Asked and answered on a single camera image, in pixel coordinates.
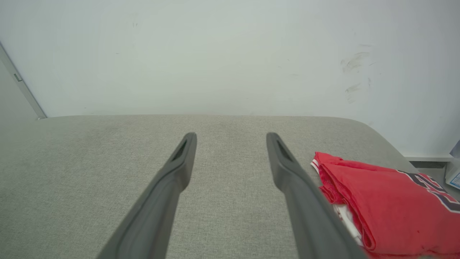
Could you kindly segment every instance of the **white trim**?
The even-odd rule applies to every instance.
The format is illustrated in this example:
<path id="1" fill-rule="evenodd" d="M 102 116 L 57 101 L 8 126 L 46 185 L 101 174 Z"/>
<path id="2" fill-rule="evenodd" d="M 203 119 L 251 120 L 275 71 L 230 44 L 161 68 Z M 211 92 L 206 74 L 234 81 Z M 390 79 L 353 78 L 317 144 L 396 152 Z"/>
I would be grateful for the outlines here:
<path id="1" fill-rule="evenodd" d="M 313 168 L 315 168 L 316 172 L 319 174 L 318 166 L 313 162 L 311 162 L 310 165 L 313 166 Z"/>

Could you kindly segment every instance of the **gray upholstered bench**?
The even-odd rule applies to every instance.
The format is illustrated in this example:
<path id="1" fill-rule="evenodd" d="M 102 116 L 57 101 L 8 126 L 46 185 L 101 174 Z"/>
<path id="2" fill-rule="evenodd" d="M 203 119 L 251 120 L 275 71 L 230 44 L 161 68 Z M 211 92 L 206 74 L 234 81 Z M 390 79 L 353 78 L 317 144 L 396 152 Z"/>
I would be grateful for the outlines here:
<path id="1" fill-rule="evenodd" d="M 71 116 L 0 139 L 0 258 L 95 258 L 187 132 L 198 145 L 167 258 L 296 258 L 265 134 L 316 184 L 315 151 L 416 173 L 365 124 L 328 117 Z"/>

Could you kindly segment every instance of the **folded red shirt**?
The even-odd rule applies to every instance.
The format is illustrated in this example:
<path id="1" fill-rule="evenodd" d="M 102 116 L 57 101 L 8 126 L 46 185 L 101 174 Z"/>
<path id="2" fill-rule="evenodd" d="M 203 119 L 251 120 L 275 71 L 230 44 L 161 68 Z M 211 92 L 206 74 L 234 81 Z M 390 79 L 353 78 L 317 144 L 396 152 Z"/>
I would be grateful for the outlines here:
<path id="1" fill-rule="evenodd" d="M 316 152 L 332 204 L 346 204 L 374 258 L 460 258 L 460 203 L 433 178 Z"/>

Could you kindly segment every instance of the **door hinge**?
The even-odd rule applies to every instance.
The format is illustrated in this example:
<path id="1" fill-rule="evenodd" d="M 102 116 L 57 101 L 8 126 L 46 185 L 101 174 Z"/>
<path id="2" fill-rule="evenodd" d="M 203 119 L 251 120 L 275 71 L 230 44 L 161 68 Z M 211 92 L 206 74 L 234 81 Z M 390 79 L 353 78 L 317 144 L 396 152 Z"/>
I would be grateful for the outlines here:
<path id="1" fill-rule="evenodd" d="M 17 80 L 18 82 L 21 82 L 21 81 L 23 80 L 23 79 L 21 78 L 21 76 L 18 75 L 18 74 L 14 74 L 14 77 L 16 78 L 16 80 Z"/>

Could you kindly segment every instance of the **white wall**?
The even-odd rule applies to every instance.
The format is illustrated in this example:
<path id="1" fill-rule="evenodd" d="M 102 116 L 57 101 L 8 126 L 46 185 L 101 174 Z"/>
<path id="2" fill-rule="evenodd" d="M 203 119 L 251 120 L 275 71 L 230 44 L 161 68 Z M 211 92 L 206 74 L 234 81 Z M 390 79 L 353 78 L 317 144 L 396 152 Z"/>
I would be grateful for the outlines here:
<path id="1" fill-rule="evenodd" d="M 3 0 L 50 117 L 337 116 L 406 156 L 460 138 L 458 0 Z"/>

